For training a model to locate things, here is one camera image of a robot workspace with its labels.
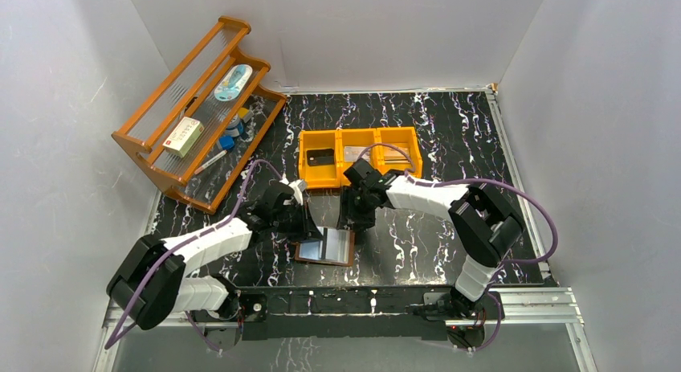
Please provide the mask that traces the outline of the orange leather card holder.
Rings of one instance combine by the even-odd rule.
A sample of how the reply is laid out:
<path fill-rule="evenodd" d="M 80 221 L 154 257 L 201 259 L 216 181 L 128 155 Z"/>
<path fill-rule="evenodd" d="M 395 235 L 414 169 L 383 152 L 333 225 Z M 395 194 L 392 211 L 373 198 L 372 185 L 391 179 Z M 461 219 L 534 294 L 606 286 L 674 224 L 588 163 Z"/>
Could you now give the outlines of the orange leather card holder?
<path fill-rule="evenodd" d="M 352 231 L 324 227 L 321 239 L 307 239 L 296 244 L 295 260 L 349 267 L 353 264 L 355 238 Z"/>

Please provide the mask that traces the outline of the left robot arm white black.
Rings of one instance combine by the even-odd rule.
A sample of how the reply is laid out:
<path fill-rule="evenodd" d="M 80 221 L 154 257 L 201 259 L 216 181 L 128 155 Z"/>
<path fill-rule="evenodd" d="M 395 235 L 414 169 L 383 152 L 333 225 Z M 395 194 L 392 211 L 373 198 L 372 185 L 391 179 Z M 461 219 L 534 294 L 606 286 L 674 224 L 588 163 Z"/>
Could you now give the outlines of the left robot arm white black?
<path fill-rule="evenodd" d="M 233 217 L 184 235 L 140 237 L 108 282 L 107 295 L 143 330 L 179 312 L 205 310 L 221 321 L 233 319 L 240 308 L 236 287 L 219 276 L 193 278 L 192 272 L 253 247 L 262 234 L 298 242 L 322 238 L 303 200 L 307 187 L 303 179 L 275 182 L 240 204 Z"/>

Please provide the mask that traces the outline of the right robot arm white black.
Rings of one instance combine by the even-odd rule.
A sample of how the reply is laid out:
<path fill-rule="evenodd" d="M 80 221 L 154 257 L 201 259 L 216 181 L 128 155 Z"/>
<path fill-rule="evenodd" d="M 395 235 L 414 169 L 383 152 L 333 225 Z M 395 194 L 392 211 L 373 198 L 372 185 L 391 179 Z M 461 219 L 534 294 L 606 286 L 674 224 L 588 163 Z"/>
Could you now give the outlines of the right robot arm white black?
<path fill-rule="evenodd" d="M 378 208 L 420 211 L 452 223 L 466 252 L 451 289 L 453 310 L 463 319 L 483 310 L 485 289 L 524 233 L 523 219 L 492 183 L 419 181 L 398 170 L 383 174 L 365 159 L 354 162 L 344 176 L 349 184 L 341 191 L 338 224 L 346 230 L 374 227 Z"/>

